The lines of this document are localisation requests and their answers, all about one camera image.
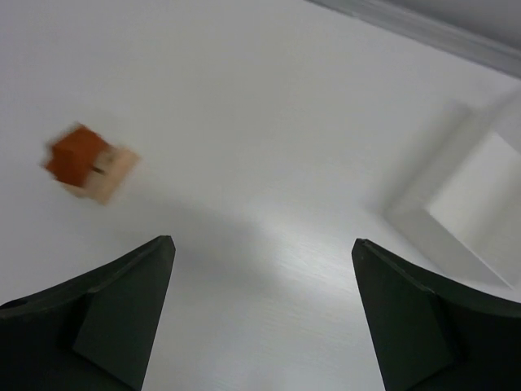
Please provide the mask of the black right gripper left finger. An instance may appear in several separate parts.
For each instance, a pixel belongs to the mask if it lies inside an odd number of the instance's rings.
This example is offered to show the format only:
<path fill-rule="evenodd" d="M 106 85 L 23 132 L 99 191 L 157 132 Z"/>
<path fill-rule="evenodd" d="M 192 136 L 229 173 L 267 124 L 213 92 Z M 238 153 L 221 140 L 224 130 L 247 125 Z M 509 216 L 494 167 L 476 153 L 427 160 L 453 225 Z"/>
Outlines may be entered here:
<path fill-rule="evenodd" d="M 140 390 L 175 257 L 162 235 L 1 306 L 3 390 Z"/>

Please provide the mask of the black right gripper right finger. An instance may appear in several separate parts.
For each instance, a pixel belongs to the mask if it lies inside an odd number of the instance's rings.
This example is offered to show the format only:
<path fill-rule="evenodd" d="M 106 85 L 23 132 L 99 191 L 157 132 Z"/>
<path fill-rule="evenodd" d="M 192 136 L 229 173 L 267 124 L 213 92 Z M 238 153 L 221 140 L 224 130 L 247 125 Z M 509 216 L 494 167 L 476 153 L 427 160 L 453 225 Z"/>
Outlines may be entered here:
<path fill-rule="evenodd" d="M 518 390 L 520 304 L 423 269 L 368 239 L 352 263 L 387 390 Z"/>

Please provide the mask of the light long wood block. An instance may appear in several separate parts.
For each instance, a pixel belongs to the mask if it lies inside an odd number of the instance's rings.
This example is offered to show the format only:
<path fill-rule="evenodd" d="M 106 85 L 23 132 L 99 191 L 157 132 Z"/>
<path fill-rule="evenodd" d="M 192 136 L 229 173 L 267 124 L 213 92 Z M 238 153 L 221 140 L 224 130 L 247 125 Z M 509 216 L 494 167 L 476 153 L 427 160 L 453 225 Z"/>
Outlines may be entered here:
<path fill-rule="evenodd" d="M 127 147 L 113 148 L 94 170 L 91 198 L 107 204 L 139 160 L 139 155 Z"/>

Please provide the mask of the dark brown wood cube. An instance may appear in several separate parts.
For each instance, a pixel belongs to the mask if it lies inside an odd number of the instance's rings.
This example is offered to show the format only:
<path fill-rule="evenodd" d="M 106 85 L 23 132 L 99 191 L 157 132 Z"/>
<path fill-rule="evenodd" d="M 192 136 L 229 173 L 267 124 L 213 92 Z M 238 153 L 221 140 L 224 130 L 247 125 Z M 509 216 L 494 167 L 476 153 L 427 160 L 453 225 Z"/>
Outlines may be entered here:
<path fill-rule="evenodd" d="M 70 156 L 90 165 L 109 147 L 109 143 L 91 128 L 76 123 L 51 142 L 49 149 L 53 157 Z"/>

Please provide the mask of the dark brown arch block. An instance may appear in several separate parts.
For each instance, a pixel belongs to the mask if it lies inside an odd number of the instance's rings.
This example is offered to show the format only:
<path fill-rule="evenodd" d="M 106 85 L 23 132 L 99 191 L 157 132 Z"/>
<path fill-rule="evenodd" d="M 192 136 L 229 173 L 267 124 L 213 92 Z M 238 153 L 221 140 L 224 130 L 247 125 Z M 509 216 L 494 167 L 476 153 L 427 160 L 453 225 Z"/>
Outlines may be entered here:
<path fill-rule="evenodd" d="M 60 152 L 52 155 L 42 167 L 55 181 L 69 187 L 86 189 L 89 176 L 94 172 L 94 159 Z"/>

